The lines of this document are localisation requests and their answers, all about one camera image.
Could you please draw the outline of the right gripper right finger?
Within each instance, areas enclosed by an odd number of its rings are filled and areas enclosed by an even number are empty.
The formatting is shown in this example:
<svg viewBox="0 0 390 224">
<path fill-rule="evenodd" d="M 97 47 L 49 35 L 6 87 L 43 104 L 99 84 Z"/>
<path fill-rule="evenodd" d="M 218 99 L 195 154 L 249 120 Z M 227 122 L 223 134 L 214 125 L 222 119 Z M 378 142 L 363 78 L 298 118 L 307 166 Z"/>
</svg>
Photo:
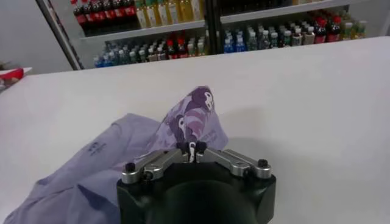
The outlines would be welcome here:
<svg viewBox="0 0 390 224">
<path fill-rule="evenodd" d="M 266 159 L 255 160 L 231 149 L 216 150 L 200 141 L 196 143 L 194 152 L 197 163 L 217 163 L 236 177 L 245 177 L 249 173 L 259 179 L 272 176 L 271 166 Z"/>
</svg>

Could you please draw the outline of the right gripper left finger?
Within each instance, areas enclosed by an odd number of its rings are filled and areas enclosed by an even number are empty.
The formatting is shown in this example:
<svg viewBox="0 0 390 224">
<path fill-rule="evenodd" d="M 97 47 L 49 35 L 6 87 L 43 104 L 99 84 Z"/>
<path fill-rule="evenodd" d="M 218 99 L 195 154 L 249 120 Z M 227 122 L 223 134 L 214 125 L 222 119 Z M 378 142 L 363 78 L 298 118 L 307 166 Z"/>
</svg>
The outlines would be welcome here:
<svg viewBox="0 0 390 224">
<path fill-rule="evenodd" d="M 173 164 L 189 163 L 193 160 L 193 143 L 177 143 L 171 150 L 156 150 L 140 159 L 126 163 L 121 172 L 123 184 L 149 183 L 163 177 Z"/>
</svg>

